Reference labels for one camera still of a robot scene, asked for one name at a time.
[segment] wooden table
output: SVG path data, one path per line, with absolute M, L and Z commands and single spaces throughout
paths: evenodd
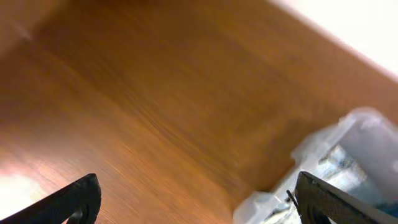
M 0 69 L 2 177 L 33 202 L 95 172 L 98 223 L 231 223 L 306 135 L 398 122 L 394 82 L 263 0 L 73 1 Z

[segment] brown tabletop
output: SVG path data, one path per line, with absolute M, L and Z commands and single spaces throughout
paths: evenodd
M 95 172 L 99 223 L 231 223 L 306 135 L 398 122 L 393 81 L 263 0 L 74 1 L 0 70 L 0 174 L 34 201 Z

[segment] wooden surface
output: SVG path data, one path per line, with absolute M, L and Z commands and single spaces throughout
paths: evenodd
M 35 201 L 95 172 L 98 223 L 231 223 L 306 135 L 398 121 L 395 83 L 263 0 L 76 1 L 0 70 L 1 176 Z
M 0 57 L 40 27 L 67 0 L 0 0 Z

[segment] transparent plastic container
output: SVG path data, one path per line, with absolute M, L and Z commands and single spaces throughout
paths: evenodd
M 371 205 L 398 201 L 398 130 L 374 109 L 356 109 L 310 135 L 292 157 L 296 166 L 273 192 L 254 192 L 234 211 L 235 224 L 285 223 L 281 220 L 291 211 L 279 215 L 279 221 L 265 220 L 286 211 L 286 190 L 294 191 L 302 170 Z

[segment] white wall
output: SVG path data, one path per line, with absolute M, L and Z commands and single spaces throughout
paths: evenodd
M 272 0 L 398 80 L 398 1 Z

